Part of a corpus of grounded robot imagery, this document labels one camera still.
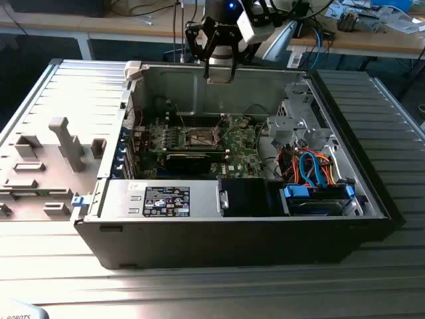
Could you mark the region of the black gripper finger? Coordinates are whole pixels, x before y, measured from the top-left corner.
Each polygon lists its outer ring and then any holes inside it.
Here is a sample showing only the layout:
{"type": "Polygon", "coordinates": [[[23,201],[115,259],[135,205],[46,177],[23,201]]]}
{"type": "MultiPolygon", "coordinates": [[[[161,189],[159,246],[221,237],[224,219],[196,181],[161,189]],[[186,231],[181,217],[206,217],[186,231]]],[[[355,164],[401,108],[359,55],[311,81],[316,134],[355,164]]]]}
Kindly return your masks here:
{"type": "Polygon", "coordinates": [[[204,78],[209,78],[209,60],[216,48],[216,21],[213,19],[203,19],[201,23],[186,24],[185,36],[192,55],[205,63],[204,78]],[[203,33],[207,37],[206,44],[202,47],[197,42],[197,37],[203,33]]]}
{"type": "Polygon", "coordinates": [[[247,45],[242,52],[239,51],[238,44],[241,39],[242,37],[240,35],[237,35],[236,33],[231,32],[230,34],[230,47],[232,51],[232,67],[230,71],[231,80],[234,79],[236,67],[240,61],[240,58],[242,59],[242,61],[247,60],[251,51],[251,45],[247,45]]]}

